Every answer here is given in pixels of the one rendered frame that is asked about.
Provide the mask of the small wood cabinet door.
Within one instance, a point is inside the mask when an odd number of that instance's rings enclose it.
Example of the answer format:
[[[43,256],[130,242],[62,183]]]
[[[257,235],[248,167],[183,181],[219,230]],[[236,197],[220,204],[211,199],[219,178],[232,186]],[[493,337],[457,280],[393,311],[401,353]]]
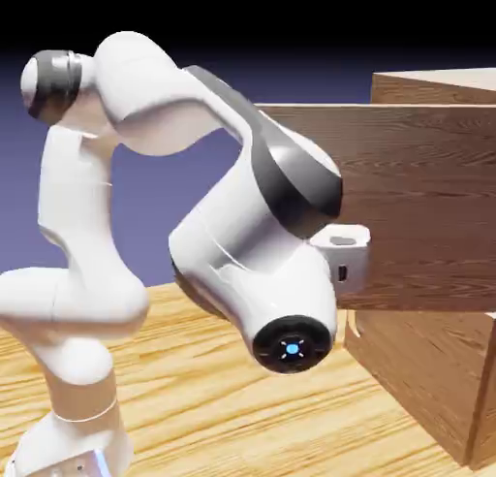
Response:
[[[496,463],[496,312],[356,311],[349,353],[461,465]]]

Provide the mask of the light wood cabinet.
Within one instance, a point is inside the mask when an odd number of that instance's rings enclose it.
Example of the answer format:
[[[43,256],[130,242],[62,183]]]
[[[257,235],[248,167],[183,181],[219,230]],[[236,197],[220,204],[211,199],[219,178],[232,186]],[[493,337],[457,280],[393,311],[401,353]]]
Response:
[[[372,79],[370,105],[496,105],[496,69],[398,72]],[[356,310],[379,312],[462,312],[421,310]]]

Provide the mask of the large wood cabinet door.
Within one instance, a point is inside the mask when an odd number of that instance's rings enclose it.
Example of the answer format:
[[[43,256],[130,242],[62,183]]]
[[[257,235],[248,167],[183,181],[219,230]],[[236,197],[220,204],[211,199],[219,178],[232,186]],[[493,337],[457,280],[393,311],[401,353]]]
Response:
[[[355,310],[496,311],[496,105],[266,104],[344,180],[371,233]]]

